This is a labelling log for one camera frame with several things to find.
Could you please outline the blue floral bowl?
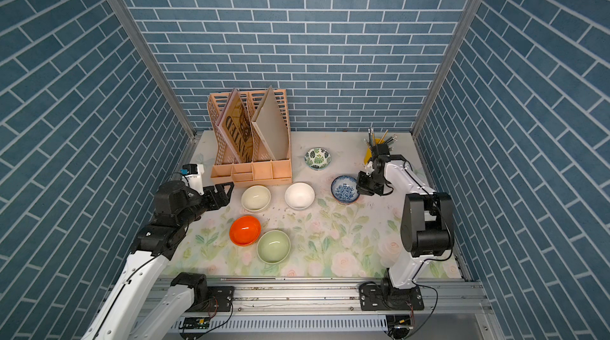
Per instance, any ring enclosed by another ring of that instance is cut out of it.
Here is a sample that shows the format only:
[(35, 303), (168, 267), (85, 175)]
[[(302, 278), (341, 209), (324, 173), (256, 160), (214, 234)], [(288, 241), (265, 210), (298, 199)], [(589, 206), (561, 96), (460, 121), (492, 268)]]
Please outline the blue floral bowl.
[(338, 203), (351, 204), (357, 201), (360, 193), (357, 190), (357, 180), (349, 175), (335, 178), (330, 186), (332, 196)]

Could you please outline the green leaf pattern bowl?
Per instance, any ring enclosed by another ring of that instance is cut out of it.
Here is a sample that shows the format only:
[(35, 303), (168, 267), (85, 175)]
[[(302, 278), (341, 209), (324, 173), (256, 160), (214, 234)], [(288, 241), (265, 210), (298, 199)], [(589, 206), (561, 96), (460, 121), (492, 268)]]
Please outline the green leaf pattern bowl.
[(324, 170), (330, 165), (332, 156), (330, 152), (322, 147), (309, 149), (304, 157), (305, 164), (313, 170)]

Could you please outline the cream bowl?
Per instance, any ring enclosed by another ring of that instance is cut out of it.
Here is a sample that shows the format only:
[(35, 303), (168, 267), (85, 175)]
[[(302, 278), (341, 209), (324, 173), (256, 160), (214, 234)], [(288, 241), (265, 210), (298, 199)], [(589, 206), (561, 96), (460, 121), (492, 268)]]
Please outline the cream bowl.
[(250, 212), (264, 211), (271, 203), (272, 194), (263, 185), (253, 185), (241, 196), (241, 206)]

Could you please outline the light green bowl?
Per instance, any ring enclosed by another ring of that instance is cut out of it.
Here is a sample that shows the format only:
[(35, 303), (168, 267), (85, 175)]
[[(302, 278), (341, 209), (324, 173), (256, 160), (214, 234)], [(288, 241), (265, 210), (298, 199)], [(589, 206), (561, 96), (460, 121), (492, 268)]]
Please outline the light green bowl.
[(282, 230), (270, 230), (257, 242), (257, 255), (266, 264), (282, 262), (291, 251), (291, 240)]

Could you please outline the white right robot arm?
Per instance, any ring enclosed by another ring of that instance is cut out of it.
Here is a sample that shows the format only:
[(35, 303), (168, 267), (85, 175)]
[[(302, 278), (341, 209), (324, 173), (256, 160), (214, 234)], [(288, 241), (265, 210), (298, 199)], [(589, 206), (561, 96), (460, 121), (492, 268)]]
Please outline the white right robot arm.
[(449, 194), (437, 192), (419, 179), (411, 163), (392, 154), (385, 143), (369, 145), (371, 157), (357, 178), (357, 191), (366, 196), (403, 199), (400, 255), (381, 281), (381, 302), (392, 311), (422, 310), (418, 273), (427, 262), (444, 262), (454, 248), (454, 204)]

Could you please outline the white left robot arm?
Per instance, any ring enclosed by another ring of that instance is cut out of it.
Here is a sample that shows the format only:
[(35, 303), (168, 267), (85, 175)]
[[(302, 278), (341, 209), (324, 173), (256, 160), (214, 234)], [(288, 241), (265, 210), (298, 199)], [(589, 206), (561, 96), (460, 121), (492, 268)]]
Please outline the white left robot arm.
[(152, 220), (137, 233), (119, 279), (84, 338), (162, 339), (182, 314), (205, 307), (210, 299), (205, 275), (180, 273), (162, 302), (141, 323), (136, 322), (190, 225), (204, 213), (227, 206), (233, 190), (232, 182), (207, 186), (201, 192), (182, 181), (162, 184), (154, 196)]

